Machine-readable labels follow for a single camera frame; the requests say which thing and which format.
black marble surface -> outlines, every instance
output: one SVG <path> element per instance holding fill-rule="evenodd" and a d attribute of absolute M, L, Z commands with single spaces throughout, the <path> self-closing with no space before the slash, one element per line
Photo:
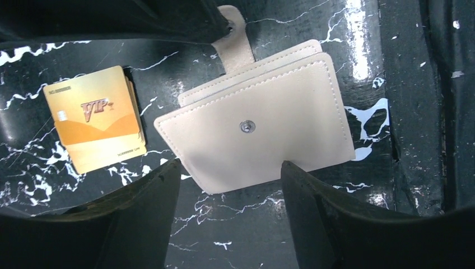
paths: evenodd
<path fill-rule="evenodd" d="M 320 40 L 337 70 L 357 159 L 313 172 L 335 188 L 395 209 L 388 100 L 376 0 L 218 1 L 247 21 L 256 60 Z M 42 88 L 115 65 L 137 91 L 148 152 L 78 175 Z M 110 193 L 175 156 L 153 120 L 177 96 L 224 73 L 209 45 L 154 40 L 39 44 L 0 54 L 0 212 L 59 214 Z M 207 195 L 183 171 L 166 268 L 297 268 L 279 180 Z"/>

beige leather wallet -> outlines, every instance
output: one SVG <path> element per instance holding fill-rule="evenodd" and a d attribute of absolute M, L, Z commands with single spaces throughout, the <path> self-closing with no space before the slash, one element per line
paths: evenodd
<path fill-rule="evenodd" d="M 249 64 L 233 73 L 228 73 L 215 80 L 186 91 L 178 96 L 178 102 L 180 106 L 189 105 L 234 84 L 260 76 L 271 70 L 319 52 L 322 52 L 320 42 L 314 39 L 308 40 L 259 62 Z"/>
<path fill-rule="evenodd" d="M 311 171 L 355 158 L 332 60 L 319 45 L 304 47 L 311 51 L 305 58 L 271 67 L 285 58 L 279 53 L 264 67 L 256 62 L 209 82 L 183 99 L 188 105 L 155 120 L 205 192 L 279 179 L 284 160 Z"/>

wallet strap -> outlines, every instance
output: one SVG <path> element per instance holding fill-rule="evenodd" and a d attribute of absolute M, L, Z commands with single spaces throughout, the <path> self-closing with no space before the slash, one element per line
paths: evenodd
<path fill-rule="evenodd" d="M 229 20 L 231 33 L 211 45 L 218 52 L 226 73 L 231 73 L 254 63 L 255 60 L 241 12 L 234 6 L 220 6 L 218 9 Z"/>

metal snap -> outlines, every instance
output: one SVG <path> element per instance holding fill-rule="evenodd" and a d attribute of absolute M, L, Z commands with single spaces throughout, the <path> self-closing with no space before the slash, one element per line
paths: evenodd
<path fill-rule="evenodd" d="M 245 120 L 241 122 L 241 131 L 245 133 L 252 133 L 255 130 L 255 123 L 252 122 L 251 120 Z"/>

gold vip card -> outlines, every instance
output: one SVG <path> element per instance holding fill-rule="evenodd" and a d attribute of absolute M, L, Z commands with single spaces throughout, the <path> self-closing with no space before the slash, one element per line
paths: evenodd
<path fill-rule="evenodd" d="M 120 66 L 48 85 L 44 94 L 78 173 L 147 151 L 133 85 Z"/>
<path fill-rule="evenodd" d="M 44 94 L 65 146 L 139 132 L 120 66 L 48 85 Z"/>

